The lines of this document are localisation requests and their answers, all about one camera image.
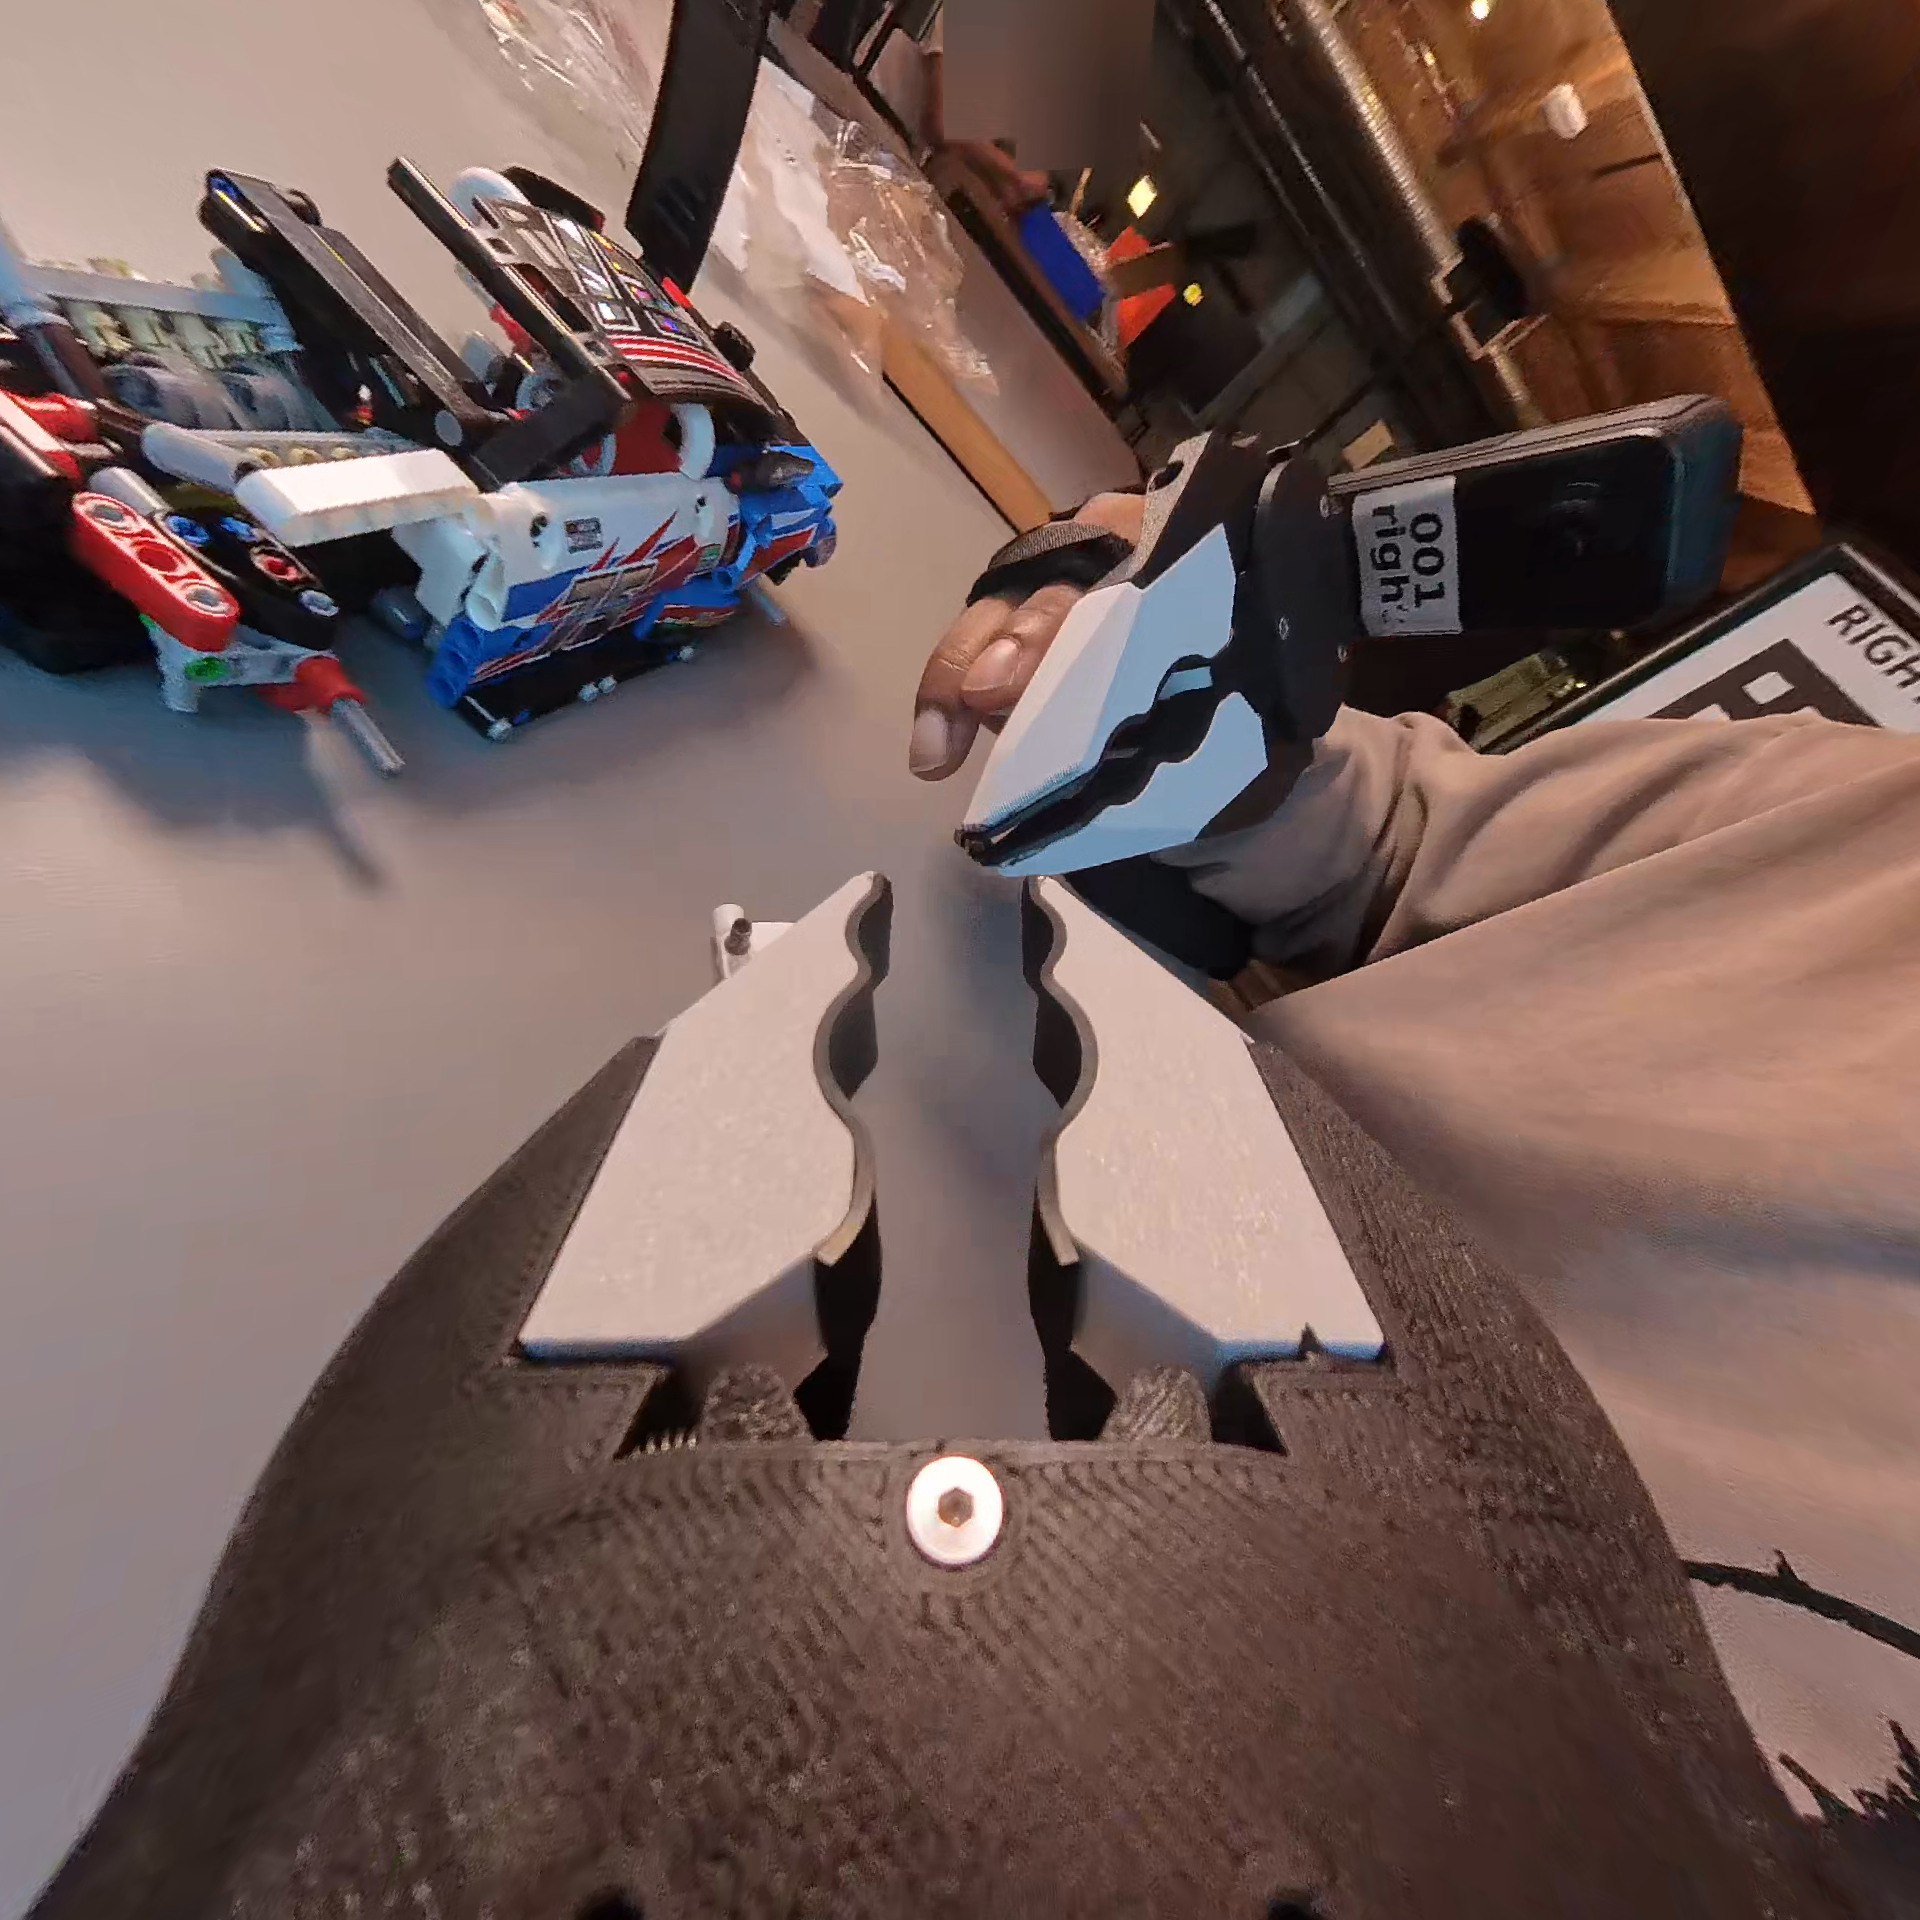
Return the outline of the person's right hand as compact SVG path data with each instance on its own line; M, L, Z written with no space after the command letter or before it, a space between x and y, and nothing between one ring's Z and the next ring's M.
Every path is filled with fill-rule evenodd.
M1079 598L1140 540L1143 520L1140 489L1096 493L987 568L927 661L908 738L914 777L951 777L976 733L1007 722Z

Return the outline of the person's right forearm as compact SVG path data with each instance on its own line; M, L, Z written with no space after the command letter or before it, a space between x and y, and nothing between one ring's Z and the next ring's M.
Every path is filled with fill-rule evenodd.
M1435 718L1343 708L1291 772L1261 818L1067 884L1203 977L1319 982L1689 849L1915 856L1915 737L1808 710L1588 722L1487 757Z

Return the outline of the clear plastic bags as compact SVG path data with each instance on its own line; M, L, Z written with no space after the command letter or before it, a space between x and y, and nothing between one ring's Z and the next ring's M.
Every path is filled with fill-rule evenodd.
M472 5L572 154L610 144L629 182L657 129L673 5ZM764 56L705 259L747 300L879 382L908 341L971 400L999 393L957 297L965 265L933 188L883 138Z

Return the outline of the silver ventilation duct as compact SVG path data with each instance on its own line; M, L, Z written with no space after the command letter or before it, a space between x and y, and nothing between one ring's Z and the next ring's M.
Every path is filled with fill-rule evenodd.
M1337 27L1331 5L1280 3L1287 45L1339 101L1384 193L1425 259L1425 285L1439 330L1447 332L1504 397L1519 427L1544 427L1545 410L1513 357L1516 338L1541 318L1529 274L1500 229L1481 217L1450 224L1429 193L1386 97Z

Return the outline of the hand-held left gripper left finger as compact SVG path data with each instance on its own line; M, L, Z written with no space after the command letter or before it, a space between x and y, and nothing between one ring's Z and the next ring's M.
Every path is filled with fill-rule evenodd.
M531 1361L857 1364L880 1294L879 1059L893 888L857 873L690 1003L522 1324Z

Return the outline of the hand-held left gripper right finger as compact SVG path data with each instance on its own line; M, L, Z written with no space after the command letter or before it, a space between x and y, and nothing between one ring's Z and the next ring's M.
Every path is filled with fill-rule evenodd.
M1386 1332L1253 1042L1059 881L1024 884L1036 1189L1057 1322L1091 1369L1381 1362Z

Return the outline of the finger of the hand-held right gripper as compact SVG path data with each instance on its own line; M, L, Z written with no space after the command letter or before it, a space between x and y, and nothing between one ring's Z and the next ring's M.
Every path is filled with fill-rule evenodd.
M1047 661L976 786L976 864L1066 875L1178 849L1264 771L1264 720L1216 664Z
M1226 678L1224 657L1232 641L1235 595L1229 537L1215 528L1153 584L1093 590L1067 614L1042 665L1124 665L1143 678L1159 678L1178 661L1204 661L1216 664ZM956 837L976 841L976 792Z

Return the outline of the lego race car model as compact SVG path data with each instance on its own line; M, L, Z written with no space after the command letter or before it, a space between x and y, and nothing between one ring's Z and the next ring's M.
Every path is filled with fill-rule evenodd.
M152 661L171 714L245 690L394 777L349 618L504 738L825 564L836 472L689 297L777 11L673 5L624 234L539 172L392 162L488 308L463 350L261 177L203 179L213 283L59 270L5 232L5 649L63 678Z

